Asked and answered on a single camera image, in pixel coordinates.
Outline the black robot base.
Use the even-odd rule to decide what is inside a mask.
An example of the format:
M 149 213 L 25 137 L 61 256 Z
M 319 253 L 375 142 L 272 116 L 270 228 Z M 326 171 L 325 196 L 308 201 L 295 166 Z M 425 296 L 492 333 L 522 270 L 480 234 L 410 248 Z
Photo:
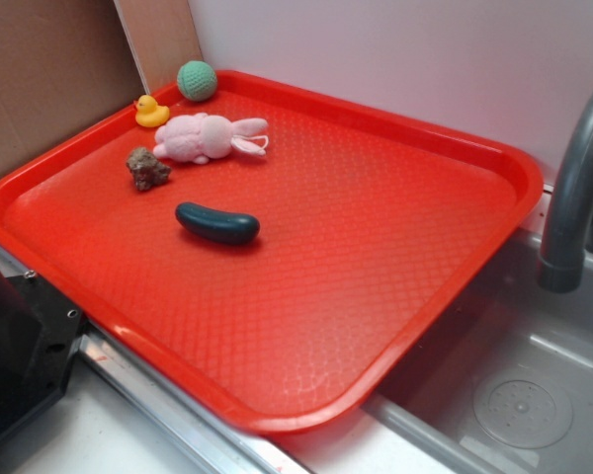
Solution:
M 84 324 L 44 277 L 0 272 L 0 442 L 63 397 Z

